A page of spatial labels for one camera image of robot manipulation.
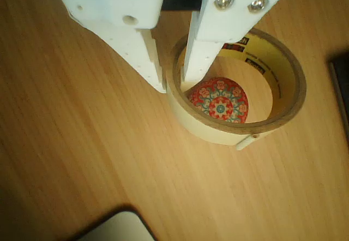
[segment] circular sticker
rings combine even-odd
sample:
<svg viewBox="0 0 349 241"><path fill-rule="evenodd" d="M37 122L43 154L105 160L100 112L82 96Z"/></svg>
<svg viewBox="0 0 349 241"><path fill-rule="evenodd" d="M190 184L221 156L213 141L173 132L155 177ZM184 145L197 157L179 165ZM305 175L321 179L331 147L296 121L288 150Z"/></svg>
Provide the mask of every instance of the circular sticker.
<svg viewBox="0 0 349 241"><path fill-rule="evenodd" d="M194 86L190 102L205 114L232 123L245 123L249 104L245 91L225 77L214 77Z"/></svg>

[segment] screw head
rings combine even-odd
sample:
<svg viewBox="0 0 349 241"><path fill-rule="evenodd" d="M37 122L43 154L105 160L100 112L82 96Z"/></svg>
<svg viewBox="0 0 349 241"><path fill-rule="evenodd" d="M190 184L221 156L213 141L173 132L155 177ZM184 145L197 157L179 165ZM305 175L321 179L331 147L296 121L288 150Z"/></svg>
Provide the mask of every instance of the screw head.
<svg viewBox="0 0 349 241"><path fill-rule="evenodd" d="M234 0L215 0L214 4L218 10L226 10L234 3Z"/></svg>
<svg viewBox="0 0 349 241"><path fill-rule="evenodd" d="M258 13L262 9L264 9L269 0L254 0L251 4L248 5L248 9L251 13Z"/></svg>

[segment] white object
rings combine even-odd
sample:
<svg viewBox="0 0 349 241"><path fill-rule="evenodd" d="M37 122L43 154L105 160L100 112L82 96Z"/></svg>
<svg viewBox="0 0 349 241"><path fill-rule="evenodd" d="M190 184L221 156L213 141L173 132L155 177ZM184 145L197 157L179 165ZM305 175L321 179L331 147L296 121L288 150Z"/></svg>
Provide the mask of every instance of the white object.
<svg viewBox="0 0 349 241"><path fill-rule="evenodd" d="M246 138L242 139L239 143L236 144L236 150L242 150L247 147L249 144L255 142L260 137L259 134L249 135Z"/></svg>
<svg viewBox="0 0 349 241"><path fill-rule="evenodd" d="M122 56L150 85L165 93L155 40L163 0L62 0L69 15Z"/></svg>
<svg viewBox="0 0 349 241"><path fill-rule="evenodd" d="M241 40L278 0L268 0L257 13L248 8L255 0L233 0L225 10L218 9L215 1L202 0L200 13L192 14L184 62L185 88L201 81L223 44Z"/></svg>
<svg viewBox="0 0 349 241"><path fill-rule="evenodd" d="M120 212L83 236L79 241L154 241L133 212Z"/></svg>

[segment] wood grain surface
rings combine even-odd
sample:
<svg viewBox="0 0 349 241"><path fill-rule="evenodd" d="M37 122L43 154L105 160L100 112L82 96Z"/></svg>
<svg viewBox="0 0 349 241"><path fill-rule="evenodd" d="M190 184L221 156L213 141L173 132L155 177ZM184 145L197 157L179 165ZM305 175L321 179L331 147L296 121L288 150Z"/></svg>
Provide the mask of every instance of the wood grain surface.
<svg viewBox="0 0 349 241"><path fill-rule="evenodd" d="M164 68L189 19L162 13ZM159 240L349 240L348 146L326 65L349 46L349 0L281 0L256 27L296 55L308 92L295 119L237 152L181 127L61 0L0 0L3 240L66 240L125 205Z"/></svg>

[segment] tape roll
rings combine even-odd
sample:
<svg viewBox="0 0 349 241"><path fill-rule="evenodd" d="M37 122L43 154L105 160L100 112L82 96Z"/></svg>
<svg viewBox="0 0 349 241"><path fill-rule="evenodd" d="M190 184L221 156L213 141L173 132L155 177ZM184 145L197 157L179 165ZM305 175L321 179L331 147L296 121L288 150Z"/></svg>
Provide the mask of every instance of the tape roll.
<svg viewBox="0 0 349 241"><path fill-rule="evenodd" d="M302 108L306 82L302 68L292 52L269 34L252 29L240 42L225 44L218 56L240 59L256 68L268 82L273 106L266 120L254 123L229 123L212 118L195 108L181 90L186 37L176 47L173 67L166 72L166 90L171 109L192 134L213 143L245 146L290 121Z"/></svg>

